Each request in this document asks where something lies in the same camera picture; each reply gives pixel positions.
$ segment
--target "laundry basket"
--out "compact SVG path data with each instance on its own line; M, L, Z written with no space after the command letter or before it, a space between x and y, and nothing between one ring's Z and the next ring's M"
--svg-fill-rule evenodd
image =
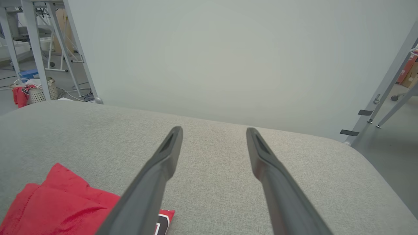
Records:
M56 91L55 80L52 79L51 77L48 77L47 79L48 79L48 81L51 82L48 85L48 87L49 87L49 94L51 95L51 100L56 100L57 97L58 97L58 92ZM20 80L23 80L23 79L16 80L9 87L11 89L13 89L15 87L23 87L23 84L16 84ZM46 100L46 98L45 98L45 95L43 94L42 87L34 87L34 88L30 88L29 89L28 105L33 104L33 103L38 103L38 102L41 102L41 101L45 101L45 100Z

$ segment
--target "gray floor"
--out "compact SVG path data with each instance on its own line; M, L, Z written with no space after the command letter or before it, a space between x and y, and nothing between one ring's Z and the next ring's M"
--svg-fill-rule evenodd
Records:
M52 62L55 63L55 69L59 69L60 67L60 56L52 56ZM0 79L4 78L4 77L10 77L10 76L15 76L16 73L14 71L10 71L10 70L3 70L3 69L11 69L10 66L7 65L7 63L2 63L3 65L0 66ZM25 62L21 62L19 63L20 65L20 69L21 70L30 70L30 69L36 69L36 65L35 65L35 61L32 59L29 59L28 61ZM76 77L78 83L84 83L87 82L87 77L86 77L86 73L84 72L84 67L83 64L81 63L72 63L73 68L74 68L74 76ZM64 65L63 65L63 69L67 69L67 64L64 61ZM72 90L72 86L74 86L74 82L71 78L70 73L66 73L66 72L57 72L57 71L46 71L46 75L49 77L52 77L55 81L56 81L56 86L59 88L63 88L67 91ZM8 86L10 84L12 84L15 80L17 79L17 77L12 77L12 78L8 78L8 79L2 79L0 80L0 87L2 86ZM90 87L88 83L80 85L81 88L87 88ZM82 90L82 94L88 94L89 90ZM77 92L71 92L71 95L78 97L78 95L76 95ZM68 99L72 99L72 97L68 96L68 95L64 95L63 97L66 97ZM12 90L5 90L5 91L0 91L0 115L3 115L5 113L8 113L10 111L16 110L18 108L17 105L15 105L14 101L13 101L13 93Z
M409 89L395 85L373 124L361 132L353 147L383 176L418 218L418 97L412 97L382 127L378 122L396 104L392 95Z

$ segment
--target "gray fabric upholstery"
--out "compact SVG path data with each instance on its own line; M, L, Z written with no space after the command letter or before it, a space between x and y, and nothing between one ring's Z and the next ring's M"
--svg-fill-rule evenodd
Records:
M169 235L272 234L253 176L246 126L73 101L41 102L0 117L0 219L29 182L59 162L91 186L121 195L168 131L184 129L162 209ZM335 235L418 234L418 222L351 147L258 128Z

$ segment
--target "white backdrop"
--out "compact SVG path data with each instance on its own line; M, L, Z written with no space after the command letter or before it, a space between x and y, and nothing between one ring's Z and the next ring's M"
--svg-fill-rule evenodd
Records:
M343 141L415 0L69 0L105 104Z

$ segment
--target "red fabric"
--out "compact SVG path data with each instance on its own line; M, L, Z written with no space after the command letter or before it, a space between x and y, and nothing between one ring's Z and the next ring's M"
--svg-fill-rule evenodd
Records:
M119 198L57 163L41 185L27 184L16 196L0 235L93 235ZM173 216L174 210L160 210L158 235L166 233Z
M28 105L29 89L36 87L35 85L26 85L25 87L13 88L13 100L18 108L25 107Z

